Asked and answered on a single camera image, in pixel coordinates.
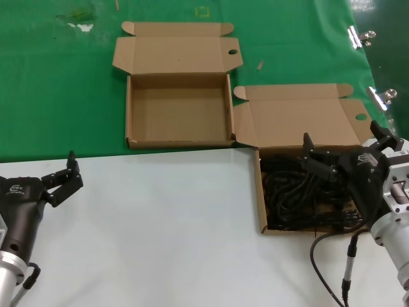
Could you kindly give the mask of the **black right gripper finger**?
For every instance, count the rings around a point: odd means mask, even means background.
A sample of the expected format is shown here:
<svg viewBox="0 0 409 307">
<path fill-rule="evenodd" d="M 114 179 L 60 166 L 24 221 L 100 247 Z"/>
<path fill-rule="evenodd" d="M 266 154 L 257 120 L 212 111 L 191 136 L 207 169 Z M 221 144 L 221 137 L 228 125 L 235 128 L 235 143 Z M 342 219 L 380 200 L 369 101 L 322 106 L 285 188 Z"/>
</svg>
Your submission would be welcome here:
<svg viewBox="0 0 409 307">
<path fill-rule="evenodd" d="M 391 133 L 388 128 L 381 127 L 378 122 L 372 121 L 370 130 L 376 141 L 369 147 L 373 150 L 382 151 L 391 148 L 393 151 L 400 151 L 400 138 Z"/>
<path fill-rule="evenodd" d="M 308 133 L 304 133 L 302 167 L 310 174 L 332 183 L 344 182 L 339 165 L 340 150 L 315 149 Z"/>
</svg>

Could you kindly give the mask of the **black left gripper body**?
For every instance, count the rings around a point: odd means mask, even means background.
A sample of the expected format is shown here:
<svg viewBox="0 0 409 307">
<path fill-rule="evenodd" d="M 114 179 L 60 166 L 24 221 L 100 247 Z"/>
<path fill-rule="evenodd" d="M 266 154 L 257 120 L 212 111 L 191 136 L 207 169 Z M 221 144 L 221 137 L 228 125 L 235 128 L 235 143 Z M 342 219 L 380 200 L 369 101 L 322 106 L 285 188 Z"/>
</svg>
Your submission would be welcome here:
<svg viewBox="0 0 409 307">
<path fill-rule="evenodd" d="M 1 217 L 7 226 L 1 251 L 30 260 L 48 190 L 36 177 L 1 178 Z"/>
</svg>

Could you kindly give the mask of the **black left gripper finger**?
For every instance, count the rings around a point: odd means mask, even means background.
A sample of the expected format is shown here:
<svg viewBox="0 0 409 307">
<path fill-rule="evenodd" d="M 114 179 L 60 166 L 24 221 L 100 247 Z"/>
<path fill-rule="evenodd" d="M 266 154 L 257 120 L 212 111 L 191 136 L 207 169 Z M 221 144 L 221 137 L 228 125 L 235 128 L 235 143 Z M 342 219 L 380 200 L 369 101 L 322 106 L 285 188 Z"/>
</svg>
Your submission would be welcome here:
<svg viewBox="0 0 409 307">
<path fill-rule="evenodd" d="M 53 207 L 58 207 L 62 204 L 65 200 L 75 194 L 80 188 L 84 186 L 81 174 L 79 172 L 79 188 L 72 187 L 69 185 L 68 187 L 56 187 L 56 189 L 46 194 L 46 200 L 50 203 Z"/>
<path fill-rule="evenodd" d="M 68 154 L 65 169 L 46 175 L 41 178 L 41 181 L 47 189 L 69 185 L 79 188 L 79 164 L 74 151 L 71 150 Z"/>
</svg>

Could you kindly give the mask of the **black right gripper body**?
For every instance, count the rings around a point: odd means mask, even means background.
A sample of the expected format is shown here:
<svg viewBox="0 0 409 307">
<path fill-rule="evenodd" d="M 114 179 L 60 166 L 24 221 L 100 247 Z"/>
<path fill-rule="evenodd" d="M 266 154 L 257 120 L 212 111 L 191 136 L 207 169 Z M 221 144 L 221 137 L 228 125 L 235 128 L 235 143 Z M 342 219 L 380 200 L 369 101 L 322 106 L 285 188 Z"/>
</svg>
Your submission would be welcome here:
<svg viewBox="0 0 409 307">
<path fill-rule="evenodd" d="M 383 154 L 373 149 L 351 149 L 338 158 L 352 200 L 366 224 L 374 224 L 383 210 L 382 188 L 387 167 Z"/>
</svg>

